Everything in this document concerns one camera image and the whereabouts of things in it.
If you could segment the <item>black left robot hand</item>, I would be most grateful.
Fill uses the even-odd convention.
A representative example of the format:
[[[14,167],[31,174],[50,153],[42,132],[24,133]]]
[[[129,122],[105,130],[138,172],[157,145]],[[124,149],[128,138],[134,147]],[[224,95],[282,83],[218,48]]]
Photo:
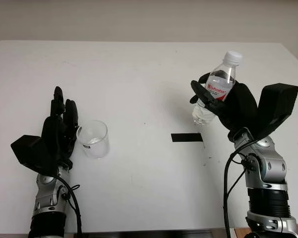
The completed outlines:
[[[62,89],[57,86],[54,90],[54,98],[51,100],[50,116],[43,124],[41,138],[52,160],[67,170],[73,167],[70,157],[74,151],[77,129],[76,103],[70,99],[64,101]]]

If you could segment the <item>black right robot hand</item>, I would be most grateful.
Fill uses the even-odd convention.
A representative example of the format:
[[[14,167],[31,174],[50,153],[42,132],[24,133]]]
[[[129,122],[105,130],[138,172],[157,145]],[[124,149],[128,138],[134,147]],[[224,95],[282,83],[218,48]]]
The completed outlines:
[[[236,82],[224,101],[214,99],[210,92],[202,86],[206,83],[210,73],[202,75],[198,81],[191,81],[191,88],[195,95],[190,103],[201,100],[205,108],[218,116],[222,125],[230,131],[238,131],[242,127],[249,130],[254,126],[257,117],[257,103],[249,88]]]

